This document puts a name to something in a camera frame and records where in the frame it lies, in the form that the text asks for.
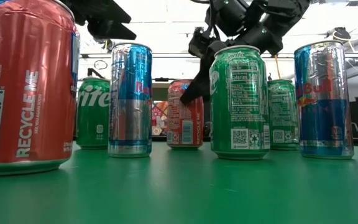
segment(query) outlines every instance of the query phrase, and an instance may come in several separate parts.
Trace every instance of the qr code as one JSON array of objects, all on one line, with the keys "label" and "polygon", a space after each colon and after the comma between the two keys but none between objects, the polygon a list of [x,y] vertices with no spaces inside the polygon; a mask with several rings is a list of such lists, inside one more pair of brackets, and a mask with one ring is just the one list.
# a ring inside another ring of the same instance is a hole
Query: qr code
[{"label": "qr code", "polygon": [[284,142],[284,131],[283,130],[274,130],[273,131],[273,142],[281,143]]},{"label": "qr code", "polygon": [[232,149],[249,148],[249,130],[248,129],[231,129],[231,146]]}]

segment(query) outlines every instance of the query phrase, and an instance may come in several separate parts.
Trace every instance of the sprite can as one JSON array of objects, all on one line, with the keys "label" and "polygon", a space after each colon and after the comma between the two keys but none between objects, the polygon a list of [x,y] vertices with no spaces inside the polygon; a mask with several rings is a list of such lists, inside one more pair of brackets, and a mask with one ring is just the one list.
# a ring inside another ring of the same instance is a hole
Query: sprite can
[{"label": "sprite can", "polygon": [[271,148],[297,150],[299,134],[295,87],[291,80],[272,80],[267,87]]},{"label": "sprite can", "polygon": [[84,78],[78,92],[76,143],[82,149],[107,149],[110,82]]},{"label": "sprite can", "polygon": [[220,158],[261,159],[270,149],[265,62],[259,49],[233,46],[215,54],[209,71],[211,149]]}]

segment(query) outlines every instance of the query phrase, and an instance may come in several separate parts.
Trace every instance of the aluminum can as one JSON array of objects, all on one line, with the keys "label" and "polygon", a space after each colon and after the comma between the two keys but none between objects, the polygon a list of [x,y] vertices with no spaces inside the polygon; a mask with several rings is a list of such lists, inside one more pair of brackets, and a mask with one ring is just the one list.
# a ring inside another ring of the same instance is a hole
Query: aluminum can
[{"label": "aluminum can", "polygon": [[194,150],[203,145],[203,98],[188,105],[180,101],[190,83],[191,80],[175,80],[168,88],[167,144],[172,149]]},{"label": "aluminum can", "polygon": [[152,51],[120,43],[112,49],[109,155],[146,157],[152,150]]},{"label": "aluminum can", "polygon": [[266,69],[259,49],[222,49],[209,74],[212,151],[223,159],[262,159],[270,149],[270,131]]},{"label": "aluminum can", "polygon": [[300,151],[305,157],[354,155],[343,44],[318,42],[295,51]]},{"label": "aluminum can", "polygon": [[70,158],[79,46],[60,1],[0,1],[0,175]]},{"label": "aluminum can", "polygon": [[86,77],[78,92],[77,140],[82,149],[107,149],[110,81]]},{"label": "aluminum can", "polygon": [[295,87],[291,80],[267,82],[270,112],[270,148],[298,150],[298,112],[295,103]]}]

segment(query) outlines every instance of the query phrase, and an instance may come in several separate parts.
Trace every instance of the ceiling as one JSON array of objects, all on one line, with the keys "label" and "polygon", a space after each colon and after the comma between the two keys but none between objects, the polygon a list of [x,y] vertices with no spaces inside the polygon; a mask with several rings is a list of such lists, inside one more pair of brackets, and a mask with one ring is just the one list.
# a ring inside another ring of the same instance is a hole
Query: ceiling
[{"label": "ceiling", "polygon": [[[187,52],[194,28],[206,27],[203,21],[208,5],[205,4],[196,4],[190,0],[115,1],[131,15],[132,21],[126,26],[137,34],[136,41],[148,45],[154,52]],[[281,53],[292,53],[301,45],[323,40],[328,30],[339,26],[346,27],[352,39],[357,39],[358,7],[348,7],[346,1],[342,2],[312,4],[303,19],[283,38],[284,49]],[[78,28],[81,53],[104,52],[85,26]]]}]

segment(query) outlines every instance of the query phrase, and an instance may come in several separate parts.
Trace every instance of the table surface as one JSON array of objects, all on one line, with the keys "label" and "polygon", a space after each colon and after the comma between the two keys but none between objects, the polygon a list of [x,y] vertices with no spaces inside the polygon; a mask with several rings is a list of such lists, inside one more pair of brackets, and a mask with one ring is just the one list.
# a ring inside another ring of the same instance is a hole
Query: table surface
[{"label": "table surface", "polygon": [[358,223],[358,147],[351,161],[228,161],[209,143],[153,142],[140,159],[77,149],[59,170],[0,177],[0,223]]}]

